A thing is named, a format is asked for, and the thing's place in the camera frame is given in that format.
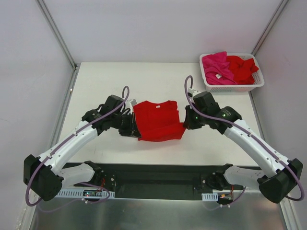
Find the white perforated plastic basket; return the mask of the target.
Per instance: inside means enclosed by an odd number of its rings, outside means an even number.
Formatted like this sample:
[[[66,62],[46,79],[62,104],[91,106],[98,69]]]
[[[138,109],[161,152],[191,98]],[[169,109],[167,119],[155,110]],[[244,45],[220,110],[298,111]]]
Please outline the white perforated plastic basket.
[[[252,74],[255,80],[255,83],[253,85],[238,85],[238,84],[237,85],[209,85],[205,78],[203,64],[201,63],[201,58],[204,57],[205,55],[209,55],[209,54],[200,55],[200,68],[201,68],[202,78],[205,83],[206,91],[208,92],[249,92],[257,87],[262,87],[264,85],[263,74],[260,70],[260,67],[255,57],[252,54],[245,54],[245,53],[240,54],[240,53],[228,53],[228,52],[227,52],[227,56],[238,56],[242,58],[243,60],[247,60],[250,58],[254,59],[256,66],[259,68],[257,72]]]

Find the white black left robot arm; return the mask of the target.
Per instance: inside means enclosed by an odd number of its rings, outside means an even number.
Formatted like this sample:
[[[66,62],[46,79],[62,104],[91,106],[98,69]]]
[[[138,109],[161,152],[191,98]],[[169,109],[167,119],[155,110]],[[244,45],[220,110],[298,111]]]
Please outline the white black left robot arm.
[[[88,183],[102,185],[102,169],[92,161],[70,168],[65,164],[88,142],[110,128],[117,129],[124,137],[140,138],[133,111],[135,99],[124,100],[111,95],[96,109],[89,110],[62,142],[35,157],[24,160],[24,183],[27,190],[34,191],[43,201],[53,199],[61,189]]]

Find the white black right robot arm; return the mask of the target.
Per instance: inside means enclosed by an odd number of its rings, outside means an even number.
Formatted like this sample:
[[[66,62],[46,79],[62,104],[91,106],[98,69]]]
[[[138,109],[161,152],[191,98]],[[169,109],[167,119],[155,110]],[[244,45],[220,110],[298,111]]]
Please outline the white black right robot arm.
[[[230,106],[220,108],[210,92],[188,88],[185,95],[189,103],[185,107],[186,129],[209,126],[236,143],[259,167],[253,170],[225,164],[205,180],[210,188],[223,190],[231,185],[249,187],[259,190],[269,201],[278,204],[284,198],[289,198],[289,193],[298,186],[301,195],[292,200],[304,199],[305,192],[300,183],[303,170],[301,161],[290,160],[276,151],[254,134],[236,110]]]

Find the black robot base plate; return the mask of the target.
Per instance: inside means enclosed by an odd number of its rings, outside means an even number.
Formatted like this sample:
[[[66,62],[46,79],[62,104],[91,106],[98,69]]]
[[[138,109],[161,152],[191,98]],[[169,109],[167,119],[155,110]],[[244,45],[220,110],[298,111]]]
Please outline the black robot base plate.
[[[101,185],[115,198],[201,200],[211,193],[207,179],[228,165],[146,165],[98,163],[98,178],[85,179],[87,186]]]

